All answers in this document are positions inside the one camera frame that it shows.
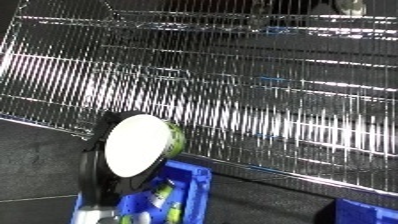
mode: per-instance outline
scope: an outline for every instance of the black surface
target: black surface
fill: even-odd
[[[0,121],[0,128],[0,172],[5,178],[0,182],[0,223],[21,223],[26,217],[33,217],[30,224],[67,223],[74,198],[7,200],[76,194],[83,142],[65,133],[5,121]],[[311,223],[331,202],[326,196],[215,175],[206,223]]]

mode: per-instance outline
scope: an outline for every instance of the can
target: can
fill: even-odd
[[[134,224],[150,224],[151,221],[152,218],[148,212],[141,212],[133,215]]]
[[[171,195],[174,190],[173,181],[166,179],[163,183],[159,184],[152,192],[149,197],[151,204],[157,208],[162,208],[167,198]]]
[[[363,0],[334,0],[334,6],[341,14],[348,16],[364,16],[366,4]]]
[[[181,222],[182,205],[180,202],[173,202],[167,212],[166,224],[178,224]]]
[[[120,218],[120,224],[133,224],[133,217],[131,215],[124,215]]]
[[[166,158],[174,158],[179,155],[185,147],[186,139],[182,130],[175,124],[170,122],[165,122],[170,129],[170,137],[168,145],[164,150],[164,155]]]

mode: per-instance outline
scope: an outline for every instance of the blue bin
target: blue bin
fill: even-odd
[[[336,224],[398,224],[398,211],[338,199]]]
[[[161,209],[154,207],[148,201],[149,192],[141,192],[123,197],[118,205],[120,214],[129,215],[146,211],[151,215],[152,224],[163,224],[171,204],[180,202],[183,205],[182,223],[202,224],[212,178],[210,169],[169,161],[151,182],[152,187],[158,186],[166,178],[175,183],[175,188]],[[80,205],[81,197],[79,196],[75,211]]]

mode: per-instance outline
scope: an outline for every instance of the green can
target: green can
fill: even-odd
[[[173,202],[170,210],[167,213],[166,223],[167,224],[179,224],[181,223],[182,205],[179,202]]]
[[[170,122],[165,122],[170,129],[168,145],[164,151],[166,158],[174,158],[179,155],[185,147],[186,139],[181,128]]]
[[[167,179],[165,182],[159,184],[152,192],[149,197],[151,204],[157,208],[162,208],[167,198],[171,195],[174,190],[173,181]]]

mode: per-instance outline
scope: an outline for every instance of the wire rack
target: wire rack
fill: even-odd
[[[136,109],[183,126],[191,155],[396,196],[398,2],[321,3],[22,0],[0,117],[89,137]]]

